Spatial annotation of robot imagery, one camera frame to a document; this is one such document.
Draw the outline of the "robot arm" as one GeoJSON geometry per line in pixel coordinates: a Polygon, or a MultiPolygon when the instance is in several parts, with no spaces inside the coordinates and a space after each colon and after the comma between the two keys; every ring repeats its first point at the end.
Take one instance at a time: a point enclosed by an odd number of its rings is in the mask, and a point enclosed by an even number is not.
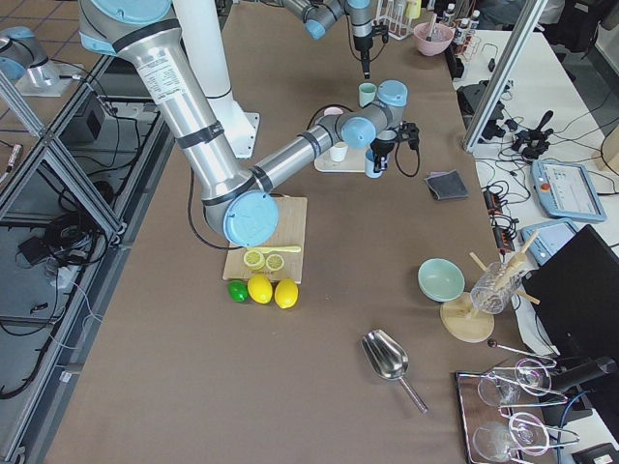
{"type": "Polygon", "coordinates": [[[408,90],[387,80],[359,110],[320,116],[245,167],[237,149],[256,126],[232,96],[214,2],[82,1],[78,7],[82,45],[135,67],[202,186],[206,223],[234,245],[268,241],[279,222],[273,188],[335,144],[385,157],[398,140],[408,90]]]}
{"type": "Polygon", "coordinates": [[[372,18],[370,1],[282,0],[275,4],[297,16],[315,40],[322,39],[344,16],[348,20],[350,50],[361,64],[364,79],[370,79],[370,51],[374,39],[379,37],[383,44],[389,40],[388,26],[383,21],[372,18]]]}

